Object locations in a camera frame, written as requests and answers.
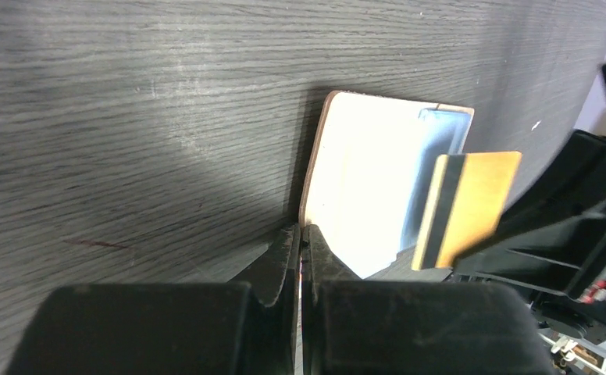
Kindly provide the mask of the beige leather card holder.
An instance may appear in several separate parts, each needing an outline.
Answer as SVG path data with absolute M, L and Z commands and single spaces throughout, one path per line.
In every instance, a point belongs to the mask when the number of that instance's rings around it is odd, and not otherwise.
M 361 278 L 416 243 L 434 164 L 462 151 L 470 107 L 332 91 L 320 113 L 298 222 Z

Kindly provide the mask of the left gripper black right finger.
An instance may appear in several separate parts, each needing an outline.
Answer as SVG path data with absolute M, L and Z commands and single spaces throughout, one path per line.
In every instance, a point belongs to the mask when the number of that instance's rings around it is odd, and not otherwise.
M 552 374 L 519 294 L 495 283 L 363 280 L 301 235 L 306 374 Z

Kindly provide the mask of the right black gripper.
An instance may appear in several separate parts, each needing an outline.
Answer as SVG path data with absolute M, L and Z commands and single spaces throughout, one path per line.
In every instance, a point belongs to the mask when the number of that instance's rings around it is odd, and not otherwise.
M 537 290 L 528 297 L 542 328 L 606 360 L 606 137 L 571 133 L 453 270 Z

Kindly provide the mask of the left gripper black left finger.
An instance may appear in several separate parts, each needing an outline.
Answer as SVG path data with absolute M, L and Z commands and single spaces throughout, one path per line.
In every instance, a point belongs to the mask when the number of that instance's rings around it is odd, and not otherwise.
M 10 374 L 291 374 L 298 225 L 224 283 L 78 284 L 54 290 Z

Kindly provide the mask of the gold card with black stripe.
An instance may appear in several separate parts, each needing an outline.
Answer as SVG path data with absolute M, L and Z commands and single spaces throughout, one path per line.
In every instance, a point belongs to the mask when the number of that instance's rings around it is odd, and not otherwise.
M 411 268 L 443 269 L 494 233 L 522 153 L 440 155 L 422 214 Z

